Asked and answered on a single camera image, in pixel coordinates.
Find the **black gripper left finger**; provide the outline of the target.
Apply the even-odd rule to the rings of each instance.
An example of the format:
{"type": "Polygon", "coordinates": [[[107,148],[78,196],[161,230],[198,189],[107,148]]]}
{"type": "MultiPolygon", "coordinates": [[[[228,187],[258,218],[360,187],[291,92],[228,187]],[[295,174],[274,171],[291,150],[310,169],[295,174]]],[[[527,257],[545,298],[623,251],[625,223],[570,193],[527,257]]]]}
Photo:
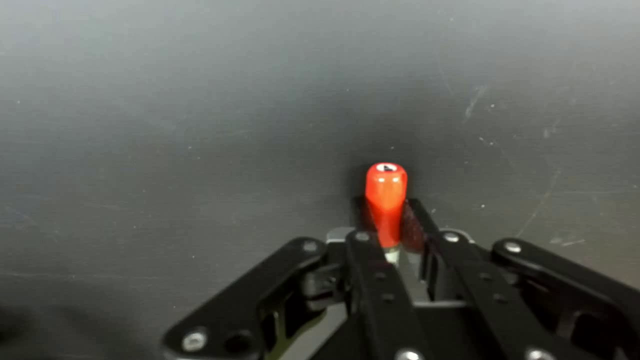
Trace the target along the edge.
{"type": "Polygon", "coordinates": [[[401,277],[363,230],[345,238],[356,309],[373,360],[426,360],[427,343],[401,277]]]}

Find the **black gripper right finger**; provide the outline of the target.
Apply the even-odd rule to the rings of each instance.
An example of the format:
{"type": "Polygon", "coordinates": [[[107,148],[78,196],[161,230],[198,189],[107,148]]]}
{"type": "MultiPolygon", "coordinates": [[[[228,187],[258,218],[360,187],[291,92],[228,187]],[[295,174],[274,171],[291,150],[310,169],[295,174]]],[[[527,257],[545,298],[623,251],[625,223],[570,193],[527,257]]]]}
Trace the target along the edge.
{"type": "Polygon", "coordinates": [[[552,336],[519,298],[489,251],[455,230],[436,225],[418,197],[408,201],[424,231],[422,273],[431,298],[458,296],[492,360],[571,360],[571,348],[552,336]]]}

